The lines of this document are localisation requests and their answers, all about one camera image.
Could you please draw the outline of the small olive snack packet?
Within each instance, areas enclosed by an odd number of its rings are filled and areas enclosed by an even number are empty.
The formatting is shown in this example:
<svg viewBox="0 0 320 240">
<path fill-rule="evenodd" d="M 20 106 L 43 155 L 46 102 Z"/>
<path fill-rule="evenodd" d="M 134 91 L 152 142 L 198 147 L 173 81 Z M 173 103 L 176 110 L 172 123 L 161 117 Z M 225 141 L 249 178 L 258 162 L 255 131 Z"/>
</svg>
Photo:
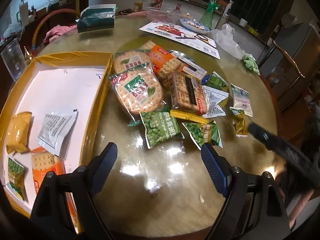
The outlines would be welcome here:
<svg viewBox="0 0 320 240">
<path fill-rule="evenodd" d="M 248 137 L 248 130 L 245 121 L 245 111 L 241 108 L 230 107 L 232 123 L 237 137 Z"/>
</svg>

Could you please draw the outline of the white Dole snack packet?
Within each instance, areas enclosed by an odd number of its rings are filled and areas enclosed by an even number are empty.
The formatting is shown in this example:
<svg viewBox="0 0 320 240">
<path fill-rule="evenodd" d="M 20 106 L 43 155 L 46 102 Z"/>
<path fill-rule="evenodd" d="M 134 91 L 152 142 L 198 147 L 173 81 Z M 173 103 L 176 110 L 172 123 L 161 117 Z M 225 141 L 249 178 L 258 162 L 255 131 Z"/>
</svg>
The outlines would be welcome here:
<svg viewBox="0 0 320 240">
<path fill-rule="evenodd" d="M 233 107 L 243 109 L 247 116 L 253 117 L 253 111 L 249 100 L 249 93 L 231 83 L 233 94 Z"/>
</svg>

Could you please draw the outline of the green peas snack packet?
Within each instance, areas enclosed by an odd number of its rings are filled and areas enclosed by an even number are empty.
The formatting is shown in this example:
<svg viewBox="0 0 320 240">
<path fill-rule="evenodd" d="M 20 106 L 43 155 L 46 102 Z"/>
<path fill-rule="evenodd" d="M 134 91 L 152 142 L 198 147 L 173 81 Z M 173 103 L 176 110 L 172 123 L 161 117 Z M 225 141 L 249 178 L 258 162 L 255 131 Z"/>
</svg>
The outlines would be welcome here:
<svg viewBox="0 0 320 240">
<path fill-rule="evenodd" d="M 145 128 L 148 149 L 152 149 L 173 137 L 184 139 L 176 118 L 171 116 L 169 112 L 140 113 L 140 119 Z"/>
</svg>

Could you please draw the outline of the orange cracker pack in box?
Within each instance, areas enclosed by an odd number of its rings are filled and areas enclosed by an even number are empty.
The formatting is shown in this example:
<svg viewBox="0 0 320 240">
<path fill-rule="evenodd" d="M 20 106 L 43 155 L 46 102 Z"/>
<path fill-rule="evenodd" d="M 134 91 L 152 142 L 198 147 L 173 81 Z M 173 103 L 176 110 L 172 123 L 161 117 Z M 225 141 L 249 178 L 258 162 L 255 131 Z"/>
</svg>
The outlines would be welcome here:
<svg viewBox="0 0 320 240">
<path fill-rule="evenodd" d="M 31 162 L 36 194 L 38 194 L 44 177 L 49 171 L 53 171 L 57 175 L 65 174 L 65 166 L 63 163 L 63 159 L 46 151 L 42 147 L 38 147 L 31 151 Z M 71 194 L 68 192 L 66 193 L 66 200 L 74 228 L 76 232 L 78 232 L 79 220 L 71 198 Z"/>
</svg>

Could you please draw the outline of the green peas packet in box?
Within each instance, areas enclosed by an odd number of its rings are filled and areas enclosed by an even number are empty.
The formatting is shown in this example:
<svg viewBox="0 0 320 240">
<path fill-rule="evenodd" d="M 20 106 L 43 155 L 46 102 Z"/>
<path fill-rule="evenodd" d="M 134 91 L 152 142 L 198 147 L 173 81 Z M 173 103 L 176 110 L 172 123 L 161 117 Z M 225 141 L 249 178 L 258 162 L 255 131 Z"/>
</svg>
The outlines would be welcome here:
<svg viewBox="0 0 320 240">
<path fill-rule="evenodd" d="M 25 187 L 24 187 L 24 166 L 17 161 L 8 158 L 8 188 L 21 201 L 26 201 Z"/>
</svg>

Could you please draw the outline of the white packet in box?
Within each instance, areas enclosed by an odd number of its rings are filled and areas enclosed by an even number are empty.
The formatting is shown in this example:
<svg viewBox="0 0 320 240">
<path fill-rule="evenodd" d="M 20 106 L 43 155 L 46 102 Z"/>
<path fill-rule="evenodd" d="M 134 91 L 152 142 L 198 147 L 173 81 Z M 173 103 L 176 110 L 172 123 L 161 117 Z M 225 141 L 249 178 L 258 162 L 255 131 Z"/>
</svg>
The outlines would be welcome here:
<svg viewBox="0 0 320 240">
<path fill-rule="evenodd" d="M 59 157 L 65 138 L 78 117 L 78 110 L 52 112 L 44 115 L 42 127 L 37 136 L 38 145 Z"/>
</svg>

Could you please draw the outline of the yellow snack packet in box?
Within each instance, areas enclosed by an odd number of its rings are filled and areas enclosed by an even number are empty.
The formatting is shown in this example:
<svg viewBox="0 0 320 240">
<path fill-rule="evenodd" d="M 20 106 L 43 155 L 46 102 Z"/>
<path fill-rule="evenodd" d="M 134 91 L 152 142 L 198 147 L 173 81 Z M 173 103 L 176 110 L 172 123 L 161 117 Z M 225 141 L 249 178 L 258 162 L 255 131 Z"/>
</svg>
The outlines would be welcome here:
<svg viewBox="0 0 320 240">
<path fill-rule="evenodd" d="M 8 154 L 27 152 L 31 117 L 31 112 L 21 112 L 14 115 L 10 120 L 6 144 Z"/>
</svg>

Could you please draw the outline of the yellow cardboard tray box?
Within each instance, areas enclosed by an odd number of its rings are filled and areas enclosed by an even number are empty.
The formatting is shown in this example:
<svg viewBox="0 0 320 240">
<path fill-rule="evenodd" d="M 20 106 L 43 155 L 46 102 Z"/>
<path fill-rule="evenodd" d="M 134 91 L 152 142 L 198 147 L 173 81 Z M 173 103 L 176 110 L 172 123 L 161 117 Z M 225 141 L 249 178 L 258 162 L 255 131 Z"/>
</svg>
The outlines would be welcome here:
<svg viewBox="0 0 320 240">
<path fill-rule="evenodd" d="M 26 200 L 21 200 L 7 186 L 8 126 L 20 112 L 31 112 L 28 147 L 38 147 L 37 136 L 47 113 L 68 114 L 78 111 L 72 130 L 63 146 L 65 171 L 73 172 L 91 159 L 100 113 L 109 87 L 111 53 L 78 51 L 56 53 L 35 58 L 11 90 L 1 112 L 1 184 L 9 203 L 29 217 L 36 198 L 31 170 L 31 153 L 16 153 L 13 158 L 27 168 L 24 176 Z"/>
</svg>

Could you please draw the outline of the wooden chair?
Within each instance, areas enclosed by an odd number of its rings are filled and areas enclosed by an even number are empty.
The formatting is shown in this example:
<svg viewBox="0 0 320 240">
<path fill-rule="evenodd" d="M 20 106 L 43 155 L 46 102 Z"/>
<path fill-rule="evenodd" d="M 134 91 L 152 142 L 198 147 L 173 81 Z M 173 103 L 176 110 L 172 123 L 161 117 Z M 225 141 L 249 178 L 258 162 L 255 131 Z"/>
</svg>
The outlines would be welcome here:
<svg viewBox="0 0 320 240">
<path fill-rule="evenodd" d="M 305 76 L 293 57 L 274 40 L 258 64 L 281 111 L 289 107 L 303 92 Z"/>
</svg>

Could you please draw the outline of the yellow snack bar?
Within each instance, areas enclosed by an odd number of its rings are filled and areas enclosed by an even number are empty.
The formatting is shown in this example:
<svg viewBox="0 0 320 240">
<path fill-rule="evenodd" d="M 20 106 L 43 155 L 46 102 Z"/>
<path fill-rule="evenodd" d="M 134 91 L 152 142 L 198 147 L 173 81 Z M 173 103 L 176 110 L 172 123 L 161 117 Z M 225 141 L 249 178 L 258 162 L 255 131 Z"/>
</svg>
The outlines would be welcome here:
<svg viewBox="0 0 320 240">
<path fill-rule="evenodd" d="M 209 120 L 206 119 L 206 118 L 203 118 L 201 116 L 198 116 L 198 115 L 195 115 L 195 114 L 192 114 L 192 113 L 179 111 L 179 110 L 176 110 L 176 109 L 171 109 L 170 110 L 170 115 L 175 117 L 175 118 L 181 119 L 181 120 L 187 120 L 187 121 L 196 122 L 196 123 L 199 123 L 199 124 L 208 124 L 209 123 Z"/>
</svg>

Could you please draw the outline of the white triangular snack packet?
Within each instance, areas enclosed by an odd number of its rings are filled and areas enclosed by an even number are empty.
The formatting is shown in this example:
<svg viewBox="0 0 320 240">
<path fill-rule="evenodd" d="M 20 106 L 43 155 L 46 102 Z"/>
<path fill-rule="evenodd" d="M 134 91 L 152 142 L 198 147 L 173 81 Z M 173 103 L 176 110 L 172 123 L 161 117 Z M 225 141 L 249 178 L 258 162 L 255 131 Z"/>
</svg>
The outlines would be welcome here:
<svg viewBox="0 0 320 240">
<path fill-rule="evenodd" d="M 208 86 L 202 86 L 206 105 L 207 113 L 203 114 L 204 118 L 210 119 L 218 116 L 225 116 L 222 107 L 219 106 L 223 100 L 228 99 L 229 94 L 222 90 L 218 90 Z"/>
</svg>

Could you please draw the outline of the green cloth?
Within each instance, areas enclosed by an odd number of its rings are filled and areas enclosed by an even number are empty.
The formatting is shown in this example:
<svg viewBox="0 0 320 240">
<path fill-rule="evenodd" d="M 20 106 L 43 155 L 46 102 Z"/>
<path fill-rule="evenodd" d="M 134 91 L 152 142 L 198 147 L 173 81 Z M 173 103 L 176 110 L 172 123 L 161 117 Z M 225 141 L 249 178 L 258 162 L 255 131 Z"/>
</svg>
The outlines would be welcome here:
<svg viewBox="0 0 320 240">
<path fill-rule="evenodd" d="M 242 62 L 248 70 L 250 70 L 250 71 L 254 72 L 255 74 L 257 74 L 258 76 L 260 76 L 260 71 L 259 71 L 258 65 L 257 65 L 255 59 L 251 55 L 245 54 L 242 57 Z"/>
</svg>

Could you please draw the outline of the green leaf snack packet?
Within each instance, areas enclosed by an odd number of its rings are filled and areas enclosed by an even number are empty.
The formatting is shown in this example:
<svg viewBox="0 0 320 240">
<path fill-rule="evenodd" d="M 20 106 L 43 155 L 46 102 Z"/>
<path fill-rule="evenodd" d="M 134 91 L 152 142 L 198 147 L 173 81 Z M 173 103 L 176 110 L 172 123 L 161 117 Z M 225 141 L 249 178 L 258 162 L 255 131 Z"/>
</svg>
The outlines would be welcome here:
<svg viewBox="0 0 320 240">
<path fill-rule="evenodd" d="M 224 92 L 229 92 L 228 83 L 219 74 L 217 74 L 217 72 L 213 72 L 205 85 Z"/>
</svg>

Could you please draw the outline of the brown square cracker pack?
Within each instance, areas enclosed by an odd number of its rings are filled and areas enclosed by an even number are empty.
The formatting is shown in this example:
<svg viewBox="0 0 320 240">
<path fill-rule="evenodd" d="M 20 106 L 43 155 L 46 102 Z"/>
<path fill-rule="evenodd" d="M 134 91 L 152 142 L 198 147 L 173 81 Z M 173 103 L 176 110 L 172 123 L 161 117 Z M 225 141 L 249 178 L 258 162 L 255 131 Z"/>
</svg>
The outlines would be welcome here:
<svg viewBox="0 0 320 240">
<path fill-rule="evenodd" d="M 173 109 L 196 115 L 207 113 L 204 92 L 197 78 L 181 72 L 173 72 L 168 76 L 168 83 Z"/>
</svg>

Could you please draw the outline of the round cracker pack front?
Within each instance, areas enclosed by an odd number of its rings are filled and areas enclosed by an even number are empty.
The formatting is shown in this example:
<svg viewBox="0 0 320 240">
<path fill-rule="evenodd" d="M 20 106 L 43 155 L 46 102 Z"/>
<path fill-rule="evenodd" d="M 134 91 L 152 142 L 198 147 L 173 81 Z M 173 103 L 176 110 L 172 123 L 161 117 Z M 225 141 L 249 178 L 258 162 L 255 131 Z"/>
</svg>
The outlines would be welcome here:
<svg viewBox="0 0 320 240">
<path fill-rule="evenodd" d="M 114 74 L 109 81 L 133 121 L 140 118 L 140 113 L 154 112 L 164 105 L 163 87 L 148 63 Z"/>
</svg>

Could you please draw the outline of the round cracker pack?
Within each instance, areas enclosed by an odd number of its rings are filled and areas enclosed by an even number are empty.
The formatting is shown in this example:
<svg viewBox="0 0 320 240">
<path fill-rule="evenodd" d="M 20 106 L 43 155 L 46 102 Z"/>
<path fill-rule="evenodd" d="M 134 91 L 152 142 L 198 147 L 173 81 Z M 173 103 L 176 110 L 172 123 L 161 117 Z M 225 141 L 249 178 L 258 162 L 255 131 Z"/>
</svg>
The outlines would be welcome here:
<svg viewBox="0 0 320 240">
<path fill-rule="evenodd" d="M 141 64 L 152 68 L 149 53 L 150 50 L 148 49 L 136 49 L 115 53 L 113 63 L 114 73 L 120 74 Z"/>
<path fill-rule="evenodd" d="M 133 121 L 140 118 L 140 113 L 154 112 L 164 105 L 163 87 L 148 63 L 114 74 L 109 81 Z"/>
</svg>

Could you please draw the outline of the silver foil cracker pack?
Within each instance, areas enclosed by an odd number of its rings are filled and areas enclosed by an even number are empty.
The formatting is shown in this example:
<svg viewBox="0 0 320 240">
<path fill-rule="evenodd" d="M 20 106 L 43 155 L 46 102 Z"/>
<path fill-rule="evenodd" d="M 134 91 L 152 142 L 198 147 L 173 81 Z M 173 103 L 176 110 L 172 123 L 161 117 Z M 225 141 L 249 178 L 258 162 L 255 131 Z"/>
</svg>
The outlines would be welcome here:
<svg viewBox="0 0 320 240">
<path fill-rule="evenodd" d="M 181 71 L 185 74 L 191 75 L 199 79 L 200 81 L 203 81 L 206 77 L 209 76 L 208 72 L 205 69 L 196 64 L 194 60 L 192 60 L 185 53 L 177 50 L 170 50 L 169 53 L 182 62 Z"/>
</svg>

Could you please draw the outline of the clear plastic bag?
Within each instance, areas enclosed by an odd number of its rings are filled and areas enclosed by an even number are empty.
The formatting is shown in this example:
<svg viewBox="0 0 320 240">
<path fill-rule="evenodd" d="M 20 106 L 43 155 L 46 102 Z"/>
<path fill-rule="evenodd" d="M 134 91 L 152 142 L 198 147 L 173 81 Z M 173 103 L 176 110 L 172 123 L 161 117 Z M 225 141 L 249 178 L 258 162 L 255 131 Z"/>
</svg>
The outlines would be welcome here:
<svg viewBox="0 0 320 240">
<path fill-rule="evenodd" d="M 235 30 L 228 23 L 223 24 L 221 29 L 214 29 L 210 33 L 215 43 L 234 58 L 241 60 L 246 54 L 234 41 Z"/>
</svg>

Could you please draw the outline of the round cracker pack back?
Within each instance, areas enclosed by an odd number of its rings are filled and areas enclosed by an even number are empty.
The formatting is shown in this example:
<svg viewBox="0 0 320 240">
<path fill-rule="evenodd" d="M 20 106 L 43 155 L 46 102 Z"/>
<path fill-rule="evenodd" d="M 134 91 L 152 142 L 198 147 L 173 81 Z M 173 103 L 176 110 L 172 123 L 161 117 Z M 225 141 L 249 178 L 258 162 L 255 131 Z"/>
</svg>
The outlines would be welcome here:
<svg viewBox="0 0 320 240">
<path fill-rule="evenodd" d="M 136 49 L 115 53 L 113 63 L 114 73 L 120 74 L 141 64 L 152 68 L 149 53 L 150 50 L 148 49 Z"/>
</svg>

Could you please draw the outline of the white cup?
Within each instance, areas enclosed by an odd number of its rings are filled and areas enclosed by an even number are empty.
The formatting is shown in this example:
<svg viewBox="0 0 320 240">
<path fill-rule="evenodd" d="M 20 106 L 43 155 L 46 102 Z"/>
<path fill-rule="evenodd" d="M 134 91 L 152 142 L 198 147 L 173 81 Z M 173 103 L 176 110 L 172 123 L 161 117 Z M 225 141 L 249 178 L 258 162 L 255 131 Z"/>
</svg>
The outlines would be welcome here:
<svg viewBox="0 0 320 240">
<path fill-rule="evenodd" d="M 241 27 L 245 28 L 247 24 L 248 24 L 248 22 L 245 19 L 243 19 L 243 18 L 240 19 L 239 25 Z"/>
</svg>

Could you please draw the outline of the orange square cracker pack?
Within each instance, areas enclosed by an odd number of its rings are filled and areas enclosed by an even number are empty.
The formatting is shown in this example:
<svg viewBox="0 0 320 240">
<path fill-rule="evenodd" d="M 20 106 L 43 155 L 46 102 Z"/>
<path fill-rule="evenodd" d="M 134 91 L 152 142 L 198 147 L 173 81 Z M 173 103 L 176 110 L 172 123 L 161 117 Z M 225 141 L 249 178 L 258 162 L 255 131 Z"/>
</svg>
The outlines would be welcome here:
<svg viewBox="0 0 320 240">
<path fill-rule="evenodd" d="M 183 67 L 182 61 L 151 40 L 143 44 L 140 49 L 149 50 L 153 71 L 160 80 L 165 80 L 172 72 L 181 71 Z"/>
</svg>

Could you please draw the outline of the steel thermos bottle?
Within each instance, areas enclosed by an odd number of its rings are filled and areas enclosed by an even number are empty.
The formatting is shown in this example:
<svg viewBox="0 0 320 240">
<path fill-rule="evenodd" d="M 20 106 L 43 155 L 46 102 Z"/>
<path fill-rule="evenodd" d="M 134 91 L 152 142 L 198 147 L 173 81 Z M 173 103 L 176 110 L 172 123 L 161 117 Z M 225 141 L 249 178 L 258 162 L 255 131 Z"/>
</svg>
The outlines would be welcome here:
<svg viewBox="0 0 320 240">
<path fill-rule="evenodd" d="M 215 27 L 215 29 L 222 29 L 222 26 L 226 23 L 228 23 L 229 18 L 230 18 L 230 11 L 231 11 L 231 7 L 233 5 L 233 1 L 230 0 L 229 3 L 227 4 L 227 6 L 225 7 L 220 19 L 217 22 L 217 25 Z"/>
</svg>

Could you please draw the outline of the pink cloth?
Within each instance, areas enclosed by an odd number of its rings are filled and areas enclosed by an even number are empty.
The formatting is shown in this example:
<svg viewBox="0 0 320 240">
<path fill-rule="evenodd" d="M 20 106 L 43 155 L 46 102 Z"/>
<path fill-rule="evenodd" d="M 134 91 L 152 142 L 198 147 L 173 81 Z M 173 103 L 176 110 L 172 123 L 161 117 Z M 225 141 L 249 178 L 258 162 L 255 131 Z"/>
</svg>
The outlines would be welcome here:
<svg viewBox="0 0 320 240">
<path fill-rule="evenodd" d="M 46 33 L 46 36 L 44 38 L 44 43 L 51 43 L 58 37 L 76 28 L 77 28 L 76 24 L 71 26 L 58 24 L 57 26 L 53 27 L 50 31 Z"/>
</svg>

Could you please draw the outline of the green plastic bottle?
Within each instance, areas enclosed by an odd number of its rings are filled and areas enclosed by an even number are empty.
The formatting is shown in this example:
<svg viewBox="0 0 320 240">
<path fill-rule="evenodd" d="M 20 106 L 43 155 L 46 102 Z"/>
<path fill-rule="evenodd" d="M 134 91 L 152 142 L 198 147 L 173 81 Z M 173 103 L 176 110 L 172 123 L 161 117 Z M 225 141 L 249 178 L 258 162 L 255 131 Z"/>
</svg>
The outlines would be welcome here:
<svg viewBox="0 0 320 240">
<path fill-rule="evenodd" d="M 218 0 L 209 0 L 208 7 L 204 12 L 203 16 L 200 19 L 200 23 L 209 29 L 212 28 L 212 21 L 215 15 L 215 12 L 219 8 Z"/>
</svg>

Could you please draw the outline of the blue white ceramic plate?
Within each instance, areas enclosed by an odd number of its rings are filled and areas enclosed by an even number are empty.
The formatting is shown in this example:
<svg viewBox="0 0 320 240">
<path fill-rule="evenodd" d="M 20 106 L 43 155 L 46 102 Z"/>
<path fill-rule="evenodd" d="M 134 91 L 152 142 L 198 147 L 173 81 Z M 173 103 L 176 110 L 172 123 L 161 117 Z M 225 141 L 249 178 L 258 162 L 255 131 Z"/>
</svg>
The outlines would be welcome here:
<svg viewBox="0 0 320 240">
<path fill-rule="evenodd" d="M 180 18 L 179 19 L 180 24 L 185 27 L 186 29 L 193 31 L 197 34 L 207 34 L 211 31 L 210 28 L 207 26 L 197 22 L 196 20 L 191 20 L 187 18 Z"/>
</svg>

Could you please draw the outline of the printed paper flyer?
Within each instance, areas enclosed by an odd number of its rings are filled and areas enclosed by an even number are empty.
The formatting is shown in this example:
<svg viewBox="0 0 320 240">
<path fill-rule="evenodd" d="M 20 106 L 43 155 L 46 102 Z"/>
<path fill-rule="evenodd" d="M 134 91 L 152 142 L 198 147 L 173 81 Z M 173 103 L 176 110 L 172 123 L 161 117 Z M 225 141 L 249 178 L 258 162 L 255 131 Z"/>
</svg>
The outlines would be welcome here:
<svg viewBox="0 0 320 240">
<path fill-rule="evenodd" d="M 179 25 L 150 22 L 139 28 L 139 30 L 168 38 L 172 41 L 201 51 L 216 59 L 220 59 L 220 54 L 214 40 L 202 34 L 197 34 L 191 30 L 185 29 Z"/>
</svg>

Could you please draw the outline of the teal tissue pack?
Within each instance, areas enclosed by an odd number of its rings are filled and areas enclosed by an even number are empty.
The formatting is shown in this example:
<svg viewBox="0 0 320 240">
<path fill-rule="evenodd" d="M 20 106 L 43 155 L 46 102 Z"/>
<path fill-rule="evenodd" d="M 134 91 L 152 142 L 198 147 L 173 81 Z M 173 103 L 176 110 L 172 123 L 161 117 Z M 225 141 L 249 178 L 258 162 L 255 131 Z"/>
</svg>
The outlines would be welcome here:
<svg viewBox="0 0 320 240">
<path fill-rule="evenodd" d="M 87 7 L 80 13 L 80 18 L 77 22 L 78 33 L 113 29 L 116 8 L 116 4 L 99 4 Z"/>
</svg>

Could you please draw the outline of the clear plastic container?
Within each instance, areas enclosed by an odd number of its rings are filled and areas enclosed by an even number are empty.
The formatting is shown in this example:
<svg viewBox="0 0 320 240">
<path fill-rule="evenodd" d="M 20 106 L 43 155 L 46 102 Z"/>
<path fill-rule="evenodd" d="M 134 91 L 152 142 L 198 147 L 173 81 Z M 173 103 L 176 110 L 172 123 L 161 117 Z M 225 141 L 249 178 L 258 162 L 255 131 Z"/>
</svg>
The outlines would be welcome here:
<svg viewBox="0 0 320 240">
<path fill-rule="evenodd" d="M 176 24 L 181 16 L 181 12 L 172 8 L 147 7 L 147 19 L 150 22 L 163 22 Z"/>
</svg>

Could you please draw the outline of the white red jar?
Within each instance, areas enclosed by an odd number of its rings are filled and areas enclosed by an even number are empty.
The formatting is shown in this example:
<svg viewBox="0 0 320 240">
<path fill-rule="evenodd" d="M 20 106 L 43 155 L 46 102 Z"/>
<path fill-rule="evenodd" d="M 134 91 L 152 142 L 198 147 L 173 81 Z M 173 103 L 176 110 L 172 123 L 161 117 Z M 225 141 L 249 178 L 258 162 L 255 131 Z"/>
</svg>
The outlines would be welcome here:
<svg viewBox="0 0 320 240">
<path fill-rule="evenodd" d="M 151 7 L 160 10 L 164 0 L 151 0 Z"/>
</svg>

